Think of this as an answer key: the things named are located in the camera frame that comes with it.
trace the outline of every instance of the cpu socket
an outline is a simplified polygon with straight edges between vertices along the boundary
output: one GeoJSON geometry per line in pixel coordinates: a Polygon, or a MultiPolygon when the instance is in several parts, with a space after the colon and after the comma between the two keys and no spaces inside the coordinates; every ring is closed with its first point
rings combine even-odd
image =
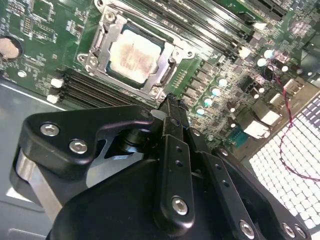
{"type": "Polygon", "coordinates": [[[89,53],[77,60],[91,75],[139,97],[162,101],[182,59],[194,53],[105,6],[89,53]]]}

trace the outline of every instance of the capacitor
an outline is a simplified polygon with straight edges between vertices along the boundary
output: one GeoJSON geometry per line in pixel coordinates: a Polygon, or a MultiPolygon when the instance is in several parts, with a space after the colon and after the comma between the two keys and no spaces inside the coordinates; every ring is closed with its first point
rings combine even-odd
{"type": "Polygon", "coordinates": [[[262,54],[266,59],[270,59],[274,56],[274,51],[265,47],[262,49],[262,54]]]}
{"type": "Polygon", "coordinates": [[[291,65],[291,70],[295,72],[296,74],[302,74],[304,71],[299,67],[297,64],[291,65]]]}
{"type": "Polygon", "coordinates": [[[213,103],[212,99],[209,96],[204,96],[203,102],[205,107],[210,107],[213,103]]]}
{"type": "Polygon", "coordinates": [[[265,58],[258,57],[255,60],[255,63],[258,65],[258,67],[264,67],[265,65],[267,65],[267,60],[265,58]]]}
{"type": "Polygon", "coordinates": [[[272,62],[274,66],[276,66],[278,69],[280,69],[284,73],[289,70],[289,67],[285,65],[283,62],[279,61],[278,59],[274,59],[272,62]]]}
{"type": "Polygon", "coordinates": [[[195,112],[196,114],[202,116],[203,114],[205,114],[205,109],[202,106],[196,106],[195,112]]]}
{"type": "Polygon", "coordinates": [[[255,87],[252,88],[252,90],[250,91],[250,94],[251,94],[251,96],[252,96],[254,99],[259,98],[259,92],[258,92],[258,90],[257,90],[255,87]]]}
{"type": "Polygon", "coordinates": [[[236,126],[235,121],[231,117],[228,117],[228,124],[231,128],[234,128],[236,126]]]}
{"type": "Polygon", "coordinates": [[[236,108],[235,108],[235,104],[231,103],[231,102],[227,102],[226,103],[226,108],[231,112],[234,113],[236,108]]]}
{"type": "Polygon", "coordinates": [[[210,91],[211,91],[212,95],[216,96],[216,97],[220,96],[220,94],[221,94],[219,88],[216,88],[214,86],[210,88],[210,91]]]}
{"type": "Polygon", "coordinates": [[[222,76],[218,77],[217,81],[219,83],[219,87],[221,87],[221,88],[225,88],[228,85],[227,79],[225,79],[222,76]]]}
{"type": "Polygon", "coordinates": [[[256,85],[255,85],[255,89],[259,92],[259,93],[261,93],[261,94],[263,94],[264,92],[265,92],[265,88],[260,84],[260,83],[255,83],[256,85]]]}

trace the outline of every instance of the black connector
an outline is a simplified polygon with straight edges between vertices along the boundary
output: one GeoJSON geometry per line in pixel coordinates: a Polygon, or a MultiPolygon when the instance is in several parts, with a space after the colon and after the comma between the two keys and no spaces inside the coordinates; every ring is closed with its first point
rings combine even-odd
{"type": "Polygon", "coordinates": [[[270,18],[277,21],[281,21],[287,14],[286,10],[274,3],[272,0],[248,0],[248,2],[264,12],[270,18]]]}

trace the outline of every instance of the green circuit board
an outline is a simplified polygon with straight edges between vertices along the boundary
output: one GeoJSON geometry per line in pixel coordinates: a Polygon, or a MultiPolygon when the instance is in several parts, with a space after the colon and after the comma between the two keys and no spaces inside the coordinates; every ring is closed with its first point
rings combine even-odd
{"type": "MultiPolygon", "coordinates": [[[[269,16],[256,7],[252,0],[123,0],[122,3],[192,42],[194,56],[181,61],[163,92],[174,93],[186,100],[190,123],[207,136],[210,147],[221,142],[239,146],[246,141],[249,135],[238,125],[232,128],[228,124],[228,119],[235,120],[237,115],[244,109],[251,109],[257,101],[241,86],[248,76],[255,78],[265,89],[259,98],[263,100],[265,93],[276,89],[274,82],[261,77],[265,66],[258,66],[257,59],[263,58],[262,51],[267,48],[274,50],[277,59],[289,67],[298,65],[302,49],[315,35],[320,19],[317,0],[275,1],[285,11],[281,19],[269,16]],[[210,16],[218,16],[223,22],[222,27],[214,30],[216,35],[213,36],[208,33],[213,26],[208,26],[212,20],[210,16]],[[238,31],[247,36],[256,33],[259,37],[252,43],[237,36],[238,31]],[[237,53],[240,48],[235,50],[231,46],[233,39],[238,46],[249,51],[248,56],[237,53]],[[231,59],[226,51],[238,54],[237,60],[231,59]],[[205,65],[214,70],[205,71],[205,65]],[[227,80],[225,86],[219,83],[221,78],[227,80]],[[201,87],[191,86],[194,79],[201,87]],[[219,89],[220,95],[212,95],[212,88],[219,89]],[[205,97],[211,99],[210,106],[206,106],[205,97]],[[228,102],[236,105],[234,112],[227,109],[228,102]],[[200,107],[204,114],[197,113],[200,107]]],[[[123,15],[135,19],[130,13],[123,15]]],[[[79,54],[89,51],[101,17],[102,11],[97,8],[94,0],[0,1],[0,36],[17,39],[23,48],[22,56],[14,60],[0,60],[2,76],[21,87],[47,96],[52,88],[52,78],[58,78],[61,71],[72,69],[140,102],[157,107],[159,103],[156,101],[128,92],[91,74],[77,60],[79,54]]],[[[157,32],[154,26],[150,29],[157,32]]],[[[166,33],[161,34],[161,37],[170,39],[166,33]]],[[[291,68],[286,74],[292,78],[297,77],[291,68]]],[[[70,109],[82,108],[67,100],[63,104],[70,109]]]]}

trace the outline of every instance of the gray metal surface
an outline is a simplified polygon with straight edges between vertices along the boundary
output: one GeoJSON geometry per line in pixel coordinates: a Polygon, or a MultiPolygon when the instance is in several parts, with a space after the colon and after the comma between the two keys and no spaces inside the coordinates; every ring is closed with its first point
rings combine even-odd
{"type": "Polygon", "coordinates": [[[51,222],[44,210],[33,202],[6,194],[11,188],[9,173],[23,120],[31,114],[58,109],[2,84],[10,86],[0,80],[0,239],[41,239],[31,238],[29,233],[46,236],[50,231],[51,222]]]}

